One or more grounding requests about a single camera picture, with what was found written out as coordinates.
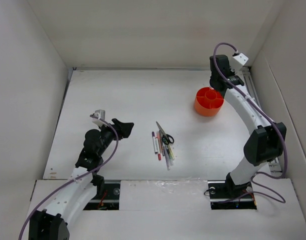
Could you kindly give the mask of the purple-capped white marker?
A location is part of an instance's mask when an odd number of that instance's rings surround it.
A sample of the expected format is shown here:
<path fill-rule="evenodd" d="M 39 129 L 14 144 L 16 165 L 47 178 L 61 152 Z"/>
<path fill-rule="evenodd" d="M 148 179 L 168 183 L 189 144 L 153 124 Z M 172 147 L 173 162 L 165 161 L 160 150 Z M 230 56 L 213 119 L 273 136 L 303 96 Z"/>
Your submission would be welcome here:
<path fill-rule="evenodd" d="M 158 150 L 158 146 L 157 146 L 157 142 L 156 142 L 156 137 L 155 137 L 155 132 L 154 131 L 151 132 L 151 136 L 152 136 L 152 143 L 153 143 L 154 153 L 158 154 L 159 150 Z"/>

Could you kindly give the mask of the black-handled scissors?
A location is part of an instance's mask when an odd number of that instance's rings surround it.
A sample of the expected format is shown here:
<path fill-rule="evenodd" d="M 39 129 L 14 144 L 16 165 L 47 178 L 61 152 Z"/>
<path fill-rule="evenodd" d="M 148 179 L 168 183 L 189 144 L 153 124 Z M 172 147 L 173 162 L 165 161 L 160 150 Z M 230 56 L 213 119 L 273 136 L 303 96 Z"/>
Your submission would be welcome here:
<path fill-rule="evenodd" d="M 167 134 L 157 121 L 156 121 L 156 125 L 157 125 L 159 131 L 161 132 L 161 140 L 162 140 L 162 142 L 165 145 L 172 145 L 172 144 L 174 144 L 174 142 L 175 142 L 174 138 L 171 135 Z"/>

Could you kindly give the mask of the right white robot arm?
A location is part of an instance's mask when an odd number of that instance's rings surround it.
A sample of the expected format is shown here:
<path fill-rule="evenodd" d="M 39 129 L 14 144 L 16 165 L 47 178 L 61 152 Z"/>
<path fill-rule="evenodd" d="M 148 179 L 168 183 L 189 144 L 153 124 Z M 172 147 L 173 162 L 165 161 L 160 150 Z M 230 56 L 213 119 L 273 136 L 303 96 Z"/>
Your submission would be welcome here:
<path fill-rule="evenodd" d="M 286 156 L 284 123 L 268 117 L 250 96 L 245 83 L 236 75 L 226 55 L 213 55 L 210 60 L 210 86 L 220 93 L 237 112 L 249 132 L 243 147 L 244 157 L 225 179 L 224 191 L 229 198 L 238 198 L 252 178 L 266 163 Z"/>

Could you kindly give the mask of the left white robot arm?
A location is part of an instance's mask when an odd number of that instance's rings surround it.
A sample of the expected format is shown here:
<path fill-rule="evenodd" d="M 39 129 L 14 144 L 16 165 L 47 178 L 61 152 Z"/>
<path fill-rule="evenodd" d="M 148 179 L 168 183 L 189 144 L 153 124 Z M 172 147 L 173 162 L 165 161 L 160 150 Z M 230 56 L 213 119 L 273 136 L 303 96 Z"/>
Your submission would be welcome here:
<path fill-rule="evenodd" d="M 113 118 L 112 123 L 99 117 L 93 118 L 98 125 L 84 136 L 83 148 L 78 156 L 70 178 L 37 206 L 47 200 L 43 209 L 35 207 L 27 217 L 24 227 L 28 227 L 30 240 L 68 240 L 70 230 L 85 206 L 93 198 L 104 194 L 104 177 L 98 171 L 107 160 L 102 155 L 112 142 L 127 139 L 134 127 L 132 122 L 121 122 Z"/>

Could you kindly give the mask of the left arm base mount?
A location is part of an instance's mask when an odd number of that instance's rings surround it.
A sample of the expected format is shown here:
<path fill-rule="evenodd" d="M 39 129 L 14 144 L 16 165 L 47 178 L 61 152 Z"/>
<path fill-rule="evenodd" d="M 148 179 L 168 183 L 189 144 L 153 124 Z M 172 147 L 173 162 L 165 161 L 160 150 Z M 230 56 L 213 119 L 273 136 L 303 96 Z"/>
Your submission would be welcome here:
<path fill-rule="evenodd" d="M 84 211 L 117 211 L 120 205 L 121 182 L 105 182 L 84 207 Z"/>

